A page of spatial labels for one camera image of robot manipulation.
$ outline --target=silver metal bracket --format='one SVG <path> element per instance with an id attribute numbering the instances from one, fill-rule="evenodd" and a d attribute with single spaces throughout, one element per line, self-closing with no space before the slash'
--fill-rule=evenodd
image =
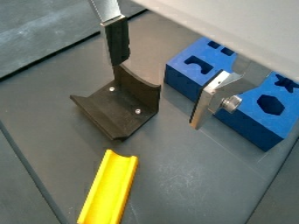
<path id="1" fill-rule="evenodd" d="M 242 99 L 236 96 L 260 85 L 271 70 L 244 56 L 238 56 L 232 66 L 236 73 L 219 71 L 203 87 L 191 114 L 191 126 L 198 130 L 211 115 L 224 108 L 235 111 Z"/>

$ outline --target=gray table surface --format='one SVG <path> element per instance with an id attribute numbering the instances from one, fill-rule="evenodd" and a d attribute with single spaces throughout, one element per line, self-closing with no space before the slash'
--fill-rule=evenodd
<path id="1" fill-rule="evenodd" d="M 32 177 L 5 139 L 0 123 L 0 223 L 59 224 Z"/>
<path id="2" fill-rule="evenodd" d="M 126 65 L 163 84 L 167 60 L 200 36 L 147 12 L 130 21 Z M 160 111 L 112 142 L 70 99 L 114 79 L 98 36 L 0 83 L 0 119 L 47 188 L 63 223 L 75 223 L 106 149 L 139 166 L 122 223 L 244 223 L 286 160 L 299 125 L 267 153 L 216 118 L 188 125 L 192 102 L 163 84 Z"/>
<path id="3" fill-rule="evenodd" d="M 144 9 L 118 1 L 128 17 Z M 88 0 L 4 0 L 0 21 L 0 78 L 100 30 Z"/>
<path id="4" fill-rule="evenodd" d="M 296 224 L 299 221 L 299 142 L 284 162 L 248 224 Z"/>

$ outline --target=hexagonal cutout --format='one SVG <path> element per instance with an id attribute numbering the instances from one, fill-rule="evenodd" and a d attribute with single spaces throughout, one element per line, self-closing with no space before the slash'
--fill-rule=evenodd
<path id="1" fill-rule="evenodd" d="M 283 103 L 271 95 L 262 94 L 256 104 L 267 114 L 274 116 L 280 116 L 286 110 Z"/>

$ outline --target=black plastic piece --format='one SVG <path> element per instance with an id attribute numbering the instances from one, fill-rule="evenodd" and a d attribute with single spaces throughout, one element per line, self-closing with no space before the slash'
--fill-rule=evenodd
<path id="1" fill-rule="evenodd" d="M 120 65 L 130 57 L 130 38 L 127 17 L 102 24 L 106 28 L 107 46 L 112 67 Z"/>
<path id="2" fill-rule="evenodd" d="M 70 98 L 110 139 L 126 140 L 158 113 L 162 86 L 142 80 L 123 65 L 114 67 L 114 73 L 115 80 L 95 94 Z"/>

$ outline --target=blue block with cutouts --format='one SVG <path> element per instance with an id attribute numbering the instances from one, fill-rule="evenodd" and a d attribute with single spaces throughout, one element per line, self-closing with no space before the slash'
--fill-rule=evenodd
<path id="1" fill-rule="evenodd" d="M 194 102 L 204 84 L 219 70 L 232 72 L 236 54 L 208 38 L 200 38 L 166 64 L 164 82 Z M 299 85 L 272 72 L 263 84 L 240 94 L 242 103 L 231 114 L 216 117 L 263 151 L 290 134 L 299 116 Z"/>
<path id="2" fill-rule="evenodd" d="M 224 109 L 216 117 L 263 151 L 290 134 L 299 117 L 299 85 L 272 72 L 263 84 L 240 94 L 242 103 L 231 114 Z"/>
<path id="3" fill-rule="evenodd" d="M 200 88 L 220 69 L 231 73 L 236 54 L 208 38 L 200 38 L 166 64 L 164 82 L 194 102 Z"/>

